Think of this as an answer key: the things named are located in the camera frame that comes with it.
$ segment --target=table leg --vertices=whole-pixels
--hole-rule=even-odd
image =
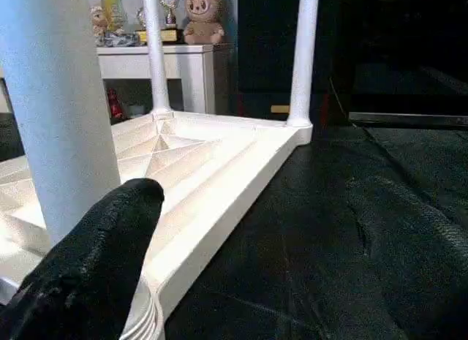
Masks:
[[[186,112],[214,113],[213,57],[207,58],[207,55],[210,54],[179,56]]]

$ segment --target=gold trophy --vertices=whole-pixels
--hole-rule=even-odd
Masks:
[[[141,28],[143,28],[143,29],[139,29],[139,30],[135,31],[135,33],[138,34],[138,36],[140,38],[140,42],[142,42],[144,44],[147,44],[148,39],[146,37],[145,10],[143,9],[143,7],[141,7],[137,11],[137,20],[138,20],[138,23],[140,24]]]
[[[177,29],[176,15],[174,10],[178,6],[179,0],[159,0],[159,3],[165,8],[165,27],[161,29],[161,40],[163,43],[182,42],[182,30]],[[147,43],[145,10],[141,7],[137,12],[137,19],[143,29],[136,31],[140,37],[140,42]]]
[[[159,0],[159,3],[165,8],[166,26],[161,30],[162,42],[179,42],[181,40],[181,31],[177,29],[177,20],[174,10],[178,6],[179,0]]]

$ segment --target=black glove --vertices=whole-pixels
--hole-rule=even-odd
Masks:
[[[163,200],[156,181],[134,179],[91,207],[23,280],[0,339],[118,339]]]

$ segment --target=dark background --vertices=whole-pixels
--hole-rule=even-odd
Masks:
[[[289,104],[297,12],[298,0],[239,0],[247,116]],[[466,22],[468,0],[320,0],[312,118],[327,108],[327,122],[343,121],[329,77],[345,111],[468,115]]]

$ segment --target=teddy bear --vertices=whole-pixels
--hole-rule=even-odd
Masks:
[[[184,29],[187,44],[219,44],[224,29],[219,24],[221,0],[186,0],[185,9],[190,23]]]
[[[93,23],[93,35],[96,46],[104,46],[105,32],[107,31],[107,18],[100,6],[91,8],[91,22]]]

